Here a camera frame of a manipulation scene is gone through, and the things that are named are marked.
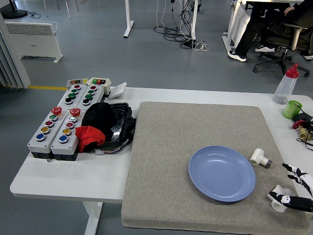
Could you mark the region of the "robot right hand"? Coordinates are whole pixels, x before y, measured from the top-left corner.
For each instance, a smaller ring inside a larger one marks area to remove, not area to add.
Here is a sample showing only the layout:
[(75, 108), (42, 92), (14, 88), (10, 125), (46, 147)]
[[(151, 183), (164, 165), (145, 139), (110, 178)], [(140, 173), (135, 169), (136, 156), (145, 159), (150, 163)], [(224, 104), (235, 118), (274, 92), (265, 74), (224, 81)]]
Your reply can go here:
[[(288, 175), (290, 179), (295, 180), (298, 184), (301, 184), (311, 196), (313, 196), (313, 177), (306, 172), (302, 172), (299, 168), (292, 165), (282, 163), (282, 166), (293, 175)], [(283, 195), (275, 191), (270, 191), (268, 194), (269, 198), (279, 205), (294, 210), (313, 212), (313, 200), (309, 198)]]

